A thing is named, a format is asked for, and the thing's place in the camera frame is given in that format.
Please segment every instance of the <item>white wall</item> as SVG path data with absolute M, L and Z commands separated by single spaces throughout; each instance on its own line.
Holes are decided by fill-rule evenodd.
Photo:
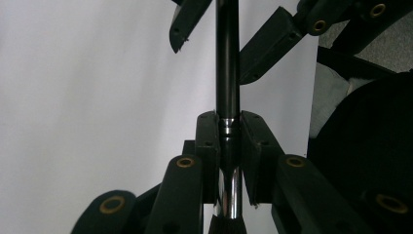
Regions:
M 241 45 L 297 2 L 240 1 Z M 168 0 L 0 1 L 1 233 L 69 233 L 96 196 L 162 180 L 214 108 L 213 5 L 176 55 Z M 316 50 L 306 37 L 242 87 L 242 108 L 288 153 L 306 152 Z M 269 206 L 244 218 L 249 233 L 275 232 Z

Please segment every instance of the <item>reflective metal rod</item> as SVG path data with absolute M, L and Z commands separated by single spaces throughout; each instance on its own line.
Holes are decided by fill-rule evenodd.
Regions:
M 238 0 L 217 0 L 216 30 L 216 112 L 220 118 L 221 160 L 215 215 L 235 219 L 242 216 Z

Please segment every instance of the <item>round hole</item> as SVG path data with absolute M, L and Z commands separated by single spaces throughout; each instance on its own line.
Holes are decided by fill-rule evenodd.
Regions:
M 181 158 L 176 162 L 179 168 L 190 168 L 194 166 L 195 161 L 191 158 Z
M 287 158 L 285 162 L 287 165 L 294 167 L 294 168 L 304 167 L 304 161 L 298 157 Z
M 162 227 L 162 230 L 164 231 L 164 233 L 170 233 L 170 234 L 177 233 L 179 229 L 180 229 L 179 225 L 174 222 L 166 223 Z
M 370 16 L 372 18 L 378 18 L 381 15 L 383 15 L 383 13 L 386 11 L 386 5 L 385 4 L 377 4 L 376 6 L 374 6 L 371 11 L 370 11 Z
M 340 233 L 357 233 L 356 229 L 350 223 L 344 220 L 336 222 L 335 226 L 337 230 L 340 231 Z
M 384 194 L 377 194 L 376 202 L 382 208 L 397 214 L 406 214 L 409 208 L 400 200 Z
M 100 204 L 99 210 L 102 214 L 112 215 L 120 211 L 125 205 L 125 198 L 121 196 L 110 197 L 102 204 Z
M 316 32 L 320 32 L 320 31 L 323 31 L 326 26 L 327 26 L 327 23 L 324 20 L 319 20 L 314 24 L 313 30 Z

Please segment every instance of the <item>black plastic mount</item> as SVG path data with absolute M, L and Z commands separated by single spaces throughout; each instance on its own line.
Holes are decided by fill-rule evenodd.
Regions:
M 178 6 L 169 30 L 169 41 L 177 53 L 204 15 L 211 0 L 174 0 Z

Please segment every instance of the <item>black plastic part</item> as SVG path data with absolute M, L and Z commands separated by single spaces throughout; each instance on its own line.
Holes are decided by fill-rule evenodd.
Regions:
M 277 180 L 302 234 L 373 233 L 309 160 L 280 156 Z
M 195 139 L 195 155 L 203 160 L 204 165 L 204 203 L 206 204 L 213 204 L 216 201 L 219 152 L 218 116 L 215 112 L 209 111 L 198 116 Z
M 369 11 L 373 11 L 374 5 L 369 5 L 370 8 L 363 6 L 360 9 L 359 16 L 349 21 L 334 41 L 331 49 L 347 55 L 356 55 L 390 25 L 413 10 L 413 1 L 410 0 L 384 2 L 386 5 L 384 13 L 371 20 L 365 19 L 369 16 Z
M 305 20 L 307 32 L 313 36 L 323 34 L 332 24 L 336 23 L 342 17 L 353 1 L 354 0 L 316 1 Z
M 158 184 L 135 199 L 133 210 L 128 218 L 123 234 L 144 233 L 160 187 L 161 184 Z
M 291 14 L 277 8 L 241 50 L 241 85 L 261 78 L 302 38 Z
M 242 216 L 225 218 L 213 215 L 208 234 L 246 234 L 244 219 Z
M 131 214 L 135 196 L 128 191 L 110 191 L 94 199 L 80 216 L 72 234 L 121 234 Z
M 352 77 L 375 80 L 395 74 L 383 66 L 324 47 L 319 47 L 317 62 L 330 67 L 347 80 Z
M 203 233 L 202 168 L 192 155 L 169 162 L 145 234 Z
M 369 190 L 364 192 L 362 200 L 367 209 L 370 210 L 366 217 L 375 227 L 376 232 L 413 233 L 411 225 L 413 203 L 411 199 L 392 191 Z
M 182 154 L 195 154 L 195 141 L 193 139 L 186 139 L 183 142 Z
M 249 203 L 272 202 L 276 165 L 282 148 L 261 116 L 243 111 L 242 114 L 242 168 Z
M 181 4 L 176 7 L 169 30 L 170 45 L 175 53 L 188 40 L 189 35 L 204 15 L 211 0 L 181 0 L 179 2 Z
M 172 2 L 176 3 L 177 5 L 181 5 L 184 0 L 172 0 Z

